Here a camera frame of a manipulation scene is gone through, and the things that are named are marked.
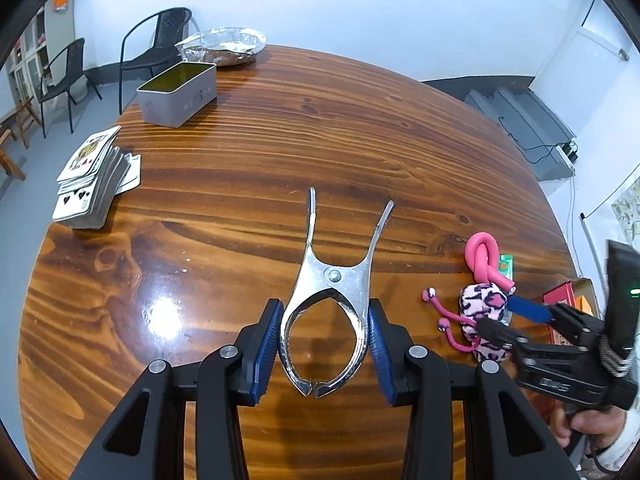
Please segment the person's right hand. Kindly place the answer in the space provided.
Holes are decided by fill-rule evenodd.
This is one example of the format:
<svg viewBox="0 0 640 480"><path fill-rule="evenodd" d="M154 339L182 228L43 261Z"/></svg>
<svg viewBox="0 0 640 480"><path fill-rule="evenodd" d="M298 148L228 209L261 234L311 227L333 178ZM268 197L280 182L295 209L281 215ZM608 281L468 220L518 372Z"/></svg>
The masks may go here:
<svg viewBox="0 0 640 480"><path fill-rule="evenodd" d="M577 431L591 437L593 450L603 450L620 436L626 419L627 413L620 408L609 408L605 411L587 410L568 418L565 404L555 401L550 418L550 430L561 448L570 444L572 432Z"/></svg>

